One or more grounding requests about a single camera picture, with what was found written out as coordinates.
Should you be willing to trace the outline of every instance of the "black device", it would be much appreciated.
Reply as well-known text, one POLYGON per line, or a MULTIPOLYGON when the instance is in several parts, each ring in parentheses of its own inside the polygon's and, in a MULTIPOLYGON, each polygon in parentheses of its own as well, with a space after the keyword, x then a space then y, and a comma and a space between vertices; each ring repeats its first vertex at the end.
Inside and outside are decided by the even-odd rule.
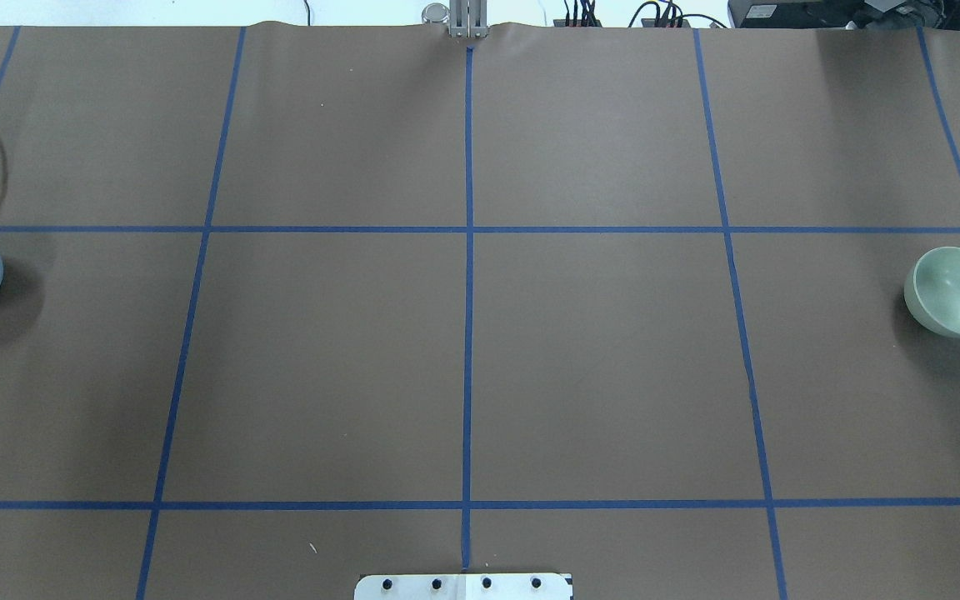
POLYGON ((960 0, 728 0, 728 16, 744 29, 960 30, 960 0))

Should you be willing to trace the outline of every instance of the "white label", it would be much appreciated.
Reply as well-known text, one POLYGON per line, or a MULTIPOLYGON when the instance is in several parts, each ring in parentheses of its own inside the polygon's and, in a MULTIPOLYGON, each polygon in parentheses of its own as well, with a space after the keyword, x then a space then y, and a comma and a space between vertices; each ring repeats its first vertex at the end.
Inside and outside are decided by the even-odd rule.
POLYGON ((749 19, 767 19, 777 11, 776 4, 754 4, 753 7, 750 7, 750 10, 747 11, 747 18, 749 19))

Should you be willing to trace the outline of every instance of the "green bowl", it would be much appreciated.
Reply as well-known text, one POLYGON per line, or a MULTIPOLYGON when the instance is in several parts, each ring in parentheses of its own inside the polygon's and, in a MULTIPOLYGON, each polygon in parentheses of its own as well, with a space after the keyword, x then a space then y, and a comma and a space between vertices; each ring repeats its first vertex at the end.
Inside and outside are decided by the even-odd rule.
POLYGON ((940 335, 960 338, 960 247, 937 247, 918 259, 902 290, 913 318, 940 335))

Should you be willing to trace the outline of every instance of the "metal clamp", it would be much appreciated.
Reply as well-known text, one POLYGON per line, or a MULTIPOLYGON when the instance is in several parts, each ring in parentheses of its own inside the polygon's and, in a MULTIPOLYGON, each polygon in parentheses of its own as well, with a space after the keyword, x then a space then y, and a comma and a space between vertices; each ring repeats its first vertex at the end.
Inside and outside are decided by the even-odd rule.
POLYGON ((488 0, 450 0, 451 38, 488 37, 488 0))

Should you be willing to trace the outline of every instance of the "white metal plate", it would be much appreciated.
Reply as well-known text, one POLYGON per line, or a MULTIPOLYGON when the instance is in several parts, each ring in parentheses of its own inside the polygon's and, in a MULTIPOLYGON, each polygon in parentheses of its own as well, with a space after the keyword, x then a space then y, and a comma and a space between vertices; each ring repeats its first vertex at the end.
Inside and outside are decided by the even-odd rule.
POLYGON ((366 576, 354 588, 354 600, 423 599, 573 600, 573 576, 561 573, 366 576))

